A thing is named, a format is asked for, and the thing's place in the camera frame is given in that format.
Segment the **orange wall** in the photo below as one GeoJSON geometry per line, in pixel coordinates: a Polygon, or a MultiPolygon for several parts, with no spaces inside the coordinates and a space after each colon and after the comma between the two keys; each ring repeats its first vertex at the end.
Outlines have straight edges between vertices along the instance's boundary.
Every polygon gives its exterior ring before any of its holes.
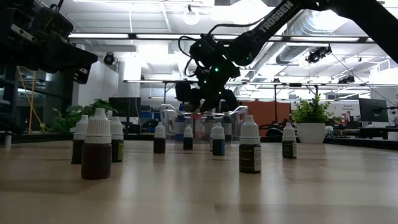
{"type": "MultiPolygon", "coordinates": [[[[253,115],[254,121],[260,126],[263,124],[271,124],[275,120],[275,102],[242,102],[244,106],[248,106],[248,115],[253,115]]],[[[277,122],[282,122],[284,119],[289,118],[290,114],[290,103],[279,103],[277,102],[277,122]]],[[[260,136],[266,135],[266,130],[260,131],[260,136]]]]}

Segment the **white pot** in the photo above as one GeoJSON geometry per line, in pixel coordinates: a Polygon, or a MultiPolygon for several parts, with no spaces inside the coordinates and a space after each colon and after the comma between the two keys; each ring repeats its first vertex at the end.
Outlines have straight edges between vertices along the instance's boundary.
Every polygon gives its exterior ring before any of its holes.
{"type": "Polygon", "coordinates": [[[324,123],[297,124],[297,134],[301,143],[322,144],[325,138],[324,123]]]}

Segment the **yellow cable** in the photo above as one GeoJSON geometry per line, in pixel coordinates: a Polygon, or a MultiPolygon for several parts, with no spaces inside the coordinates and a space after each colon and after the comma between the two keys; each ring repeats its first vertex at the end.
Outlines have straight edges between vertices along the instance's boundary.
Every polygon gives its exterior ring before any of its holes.
{"type": "Polygon", "coordinates": [[[33,114],[33,94],[35,91],[35,79],[36,79],[36,71],[33,72],[33,82],[32,82],[32,104],[30,105],[30,115],[29,115],[29,134],[32,134],[32,114],[33,114]]]}
{"type": "Polygon", "coordinates": [[[36,110],[35,110],[35,108],[33,107],[33,104],[32,104],[32,102],[31,102],[29,96],[27,95],[27,90],[26,90],[26,87],[25,87],[25,82],[24,82],[24,78],[22,77],[21,70],[20,70],[19,67],[17,67],[17,68],[18,68],[19,78],[21,78],[22,86],[24,87],[24,90],[25,90],[25,93],[26,93],[27,101],[29,102],[30,106],[33,108],[33,113],[35,114],[35,117],[36,117],[37,120],[39,121],[40,127],[42,128],[42,131],[43,131],[44,133],[46,133],[46,131],[45,131],[45,129],[44,129],[45,125],[42,123],[42,121],[40,120],[39,116],[37,116],[36,110]]]}

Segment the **potted plant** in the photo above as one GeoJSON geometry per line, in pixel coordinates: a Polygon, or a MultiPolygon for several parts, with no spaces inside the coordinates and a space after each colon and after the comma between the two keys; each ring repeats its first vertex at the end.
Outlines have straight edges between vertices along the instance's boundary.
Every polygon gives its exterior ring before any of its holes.
{"type": "Polygon", "coordinates": [[[297,123],[298,138],[301,143],[322,144],[325,138],[325,123],[331,113],[326,112],[330,102],[320,103],[320,95],[312,101],[302,100],[294,103],[292,119],[297,123]]]}
{"type": "Polygon", "coordinates": [[[94,103],[88,106],[71,105],[67,108],[66,114],[62,114],[59,110],[53,108],[57,112],[58,116],[54,117],[51,122],[51,132],[53,133],[70,133],[71,129],[76,126],[83,114],[91,117],[95,113],[95,109],[103,108],[105,113],[109,110],[117,112],[108,101],[96,99],[94,103]]]}

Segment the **computer monitor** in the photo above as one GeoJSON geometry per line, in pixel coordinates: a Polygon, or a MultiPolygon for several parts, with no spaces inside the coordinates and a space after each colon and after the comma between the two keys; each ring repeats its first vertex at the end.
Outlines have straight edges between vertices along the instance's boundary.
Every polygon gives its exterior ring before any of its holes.
{"type": "Polygon", "coordinates": [[[117,110],[119,117],[138,117],[141,112],[141,98],[139,97],[110,97],[109,104],[117,110]]]}
{"type": "Polygon", "coordinates": [[[388,122],[387,103],[385,100],[359,99],[361,121],[388,122]]]}

